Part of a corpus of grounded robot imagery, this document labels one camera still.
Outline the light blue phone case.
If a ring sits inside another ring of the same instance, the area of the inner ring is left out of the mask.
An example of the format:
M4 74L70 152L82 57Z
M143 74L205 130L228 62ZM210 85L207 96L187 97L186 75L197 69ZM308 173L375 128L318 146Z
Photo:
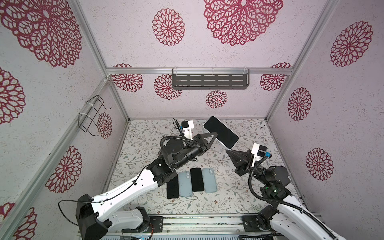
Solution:
M193 195L192 179L190 172L180 172L179 179L179 194L180 197L190 197Z
M204 188L206 193L215 193L218 191L215 171L213 168L202 169Z

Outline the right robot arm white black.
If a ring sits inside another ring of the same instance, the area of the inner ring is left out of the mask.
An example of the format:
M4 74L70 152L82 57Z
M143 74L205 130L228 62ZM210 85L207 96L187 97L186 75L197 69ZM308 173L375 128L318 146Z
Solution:
M290 240L342 240L343 237L308 211L287 189L290 178L283 166L263 167L271 153L259 151L254 154L227 150L227 155L239 176L248 175L250 193L268 206L257 214L258 228L274 230L275 236Z

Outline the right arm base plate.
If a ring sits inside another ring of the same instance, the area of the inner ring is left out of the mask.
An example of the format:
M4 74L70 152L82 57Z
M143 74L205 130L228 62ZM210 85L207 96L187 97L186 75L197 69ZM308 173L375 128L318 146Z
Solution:
M259 215L247 215L241 217L246 232L263 231L267 232L271 229L269 220Z

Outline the dark metal wall shelf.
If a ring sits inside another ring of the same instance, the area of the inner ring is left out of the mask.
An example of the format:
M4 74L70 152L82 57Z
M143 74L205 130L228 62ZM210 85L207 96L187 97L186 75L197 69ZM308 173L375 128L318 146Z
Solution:
M175 90L245 90L250 85L250 74L248 69L172 69L171 84Z

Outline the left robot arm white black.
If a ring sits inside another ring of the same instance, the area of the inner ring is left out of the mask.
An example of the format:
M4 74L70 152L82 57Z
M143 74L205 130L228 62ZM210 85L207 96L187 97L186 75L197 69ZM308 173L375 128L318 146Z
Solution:
M76 220L83 240L100 240L107 233L123 231L141 233L147 230L150 217L144 207L127 214L117 211L144 193L155 190L177 176L177 170L209 150L216 132L197 134L192 139L166 136L160 141L157 158L144 166L138 175L103 194L81 196L77 201Z

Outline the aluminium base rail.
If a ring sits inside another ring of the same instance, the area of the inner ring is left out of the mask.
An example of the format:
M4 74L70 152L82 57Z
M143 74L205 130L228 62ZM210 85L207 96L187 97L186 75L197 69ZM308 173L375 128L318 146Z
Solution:
M154 233L155 236L160 235L262 235L267 232L256 231L246 232L241 217L256 214L152 214L148 216L163 216L164 226L161 233ZM132 214L129 211L118 212L109 218L114 224L109 227L109 231L105 236L118 235L122 229L128 229ZM128 233L126 235L144 235L150 233Z

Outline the black phone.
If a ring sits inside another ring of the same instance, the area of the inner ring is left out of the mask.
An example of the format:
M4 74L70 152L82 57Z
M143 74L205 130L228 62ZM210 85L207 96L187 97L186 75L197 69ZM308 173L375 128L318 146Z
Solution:
M177 199L179 197L179 179L176 176L167 183L167 199Z

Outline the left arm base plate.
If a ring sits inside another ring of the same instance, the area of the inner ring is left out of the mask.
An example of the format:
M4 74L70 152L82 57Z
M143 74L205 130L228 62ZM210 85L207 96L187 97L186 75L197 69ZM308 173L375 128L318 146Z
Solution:
M163 216L152 216L149 222L144 227L138 227L135 230L122 229L122 233L161 233L164 226Z

